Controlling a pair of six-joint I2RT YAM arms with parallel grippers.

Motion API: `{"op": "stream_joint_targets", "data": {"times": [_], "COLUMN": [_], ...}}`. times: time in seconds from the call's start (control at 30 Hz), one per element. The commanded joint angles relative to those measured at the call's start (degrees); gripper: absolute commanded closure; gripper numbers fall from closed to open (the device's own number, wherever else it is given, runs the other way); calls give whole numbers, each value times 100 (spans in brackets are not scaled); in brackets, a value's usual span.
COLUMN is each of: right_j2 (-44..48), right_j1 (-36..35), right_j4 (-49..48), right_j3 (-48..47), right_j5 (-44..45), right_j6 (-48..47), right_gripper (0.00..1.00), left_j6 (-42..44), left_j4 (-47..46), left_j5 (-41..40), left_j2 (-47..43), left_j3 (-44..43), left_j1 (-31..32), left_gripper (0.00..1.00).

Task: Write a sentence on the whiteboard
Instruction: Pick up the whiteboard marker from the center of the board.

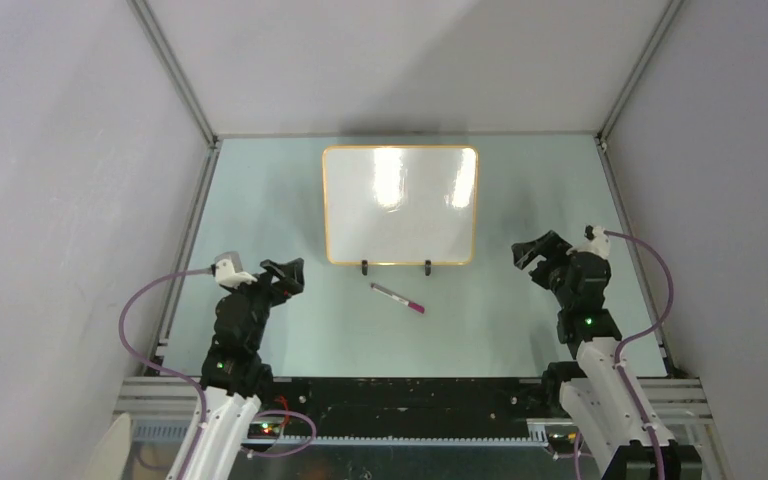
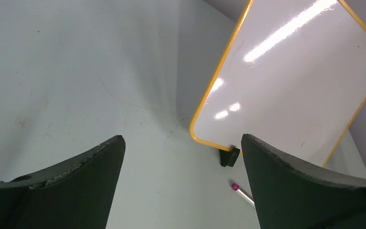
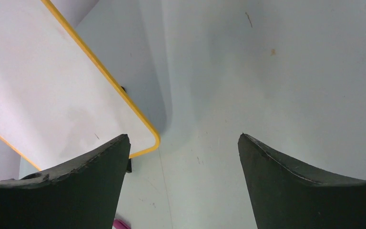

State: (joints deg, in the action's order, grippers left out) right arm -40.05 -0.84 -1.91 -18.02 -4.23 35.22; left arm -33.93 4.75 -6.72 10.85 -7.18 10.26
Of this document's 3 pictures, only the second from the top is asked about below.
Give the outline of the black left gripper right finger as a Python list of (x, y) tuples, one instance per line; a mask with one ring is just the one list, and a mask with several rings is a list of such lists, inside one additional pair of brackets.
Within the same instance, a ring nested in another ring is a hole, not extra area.
[(251, 134), (244, 164), (263, 229), (366, 229), (366, 179), (316, 166)]

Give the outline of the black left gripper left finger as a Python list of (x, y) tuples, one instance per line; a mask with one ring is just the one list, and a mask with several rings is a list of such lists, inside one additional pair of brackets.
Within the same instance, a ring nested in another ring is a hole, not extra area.
[(125, 149), (116, 135), (45, 169), (0, 181), (0, 229), (105, 228)]

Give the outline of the white marker pen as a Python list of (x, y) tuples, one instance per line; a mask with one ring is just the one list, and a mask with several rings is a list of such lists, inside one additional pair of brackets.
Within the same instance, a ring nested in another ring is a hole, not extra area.
[(255, 203), (253, 200), (253, 197), (248, 194), (246, 191), (244, 191), (238, 184), (232, 183), (231, 188), (233, 191), (235, 191), (239, 196), (241, 196), (247, 203), (249, 203), (251, 206), (255, 208)]

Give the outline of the yellow framed whiteboard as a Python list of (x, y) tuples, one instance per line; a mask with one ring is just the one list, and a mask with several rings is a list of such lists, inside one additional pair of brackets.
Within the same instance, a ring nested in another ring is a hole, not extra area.
[(229, 150), (243, 134), (323, 166), (366, 101), (366, 25), (343, 0), (250, 0), (189, 131)]

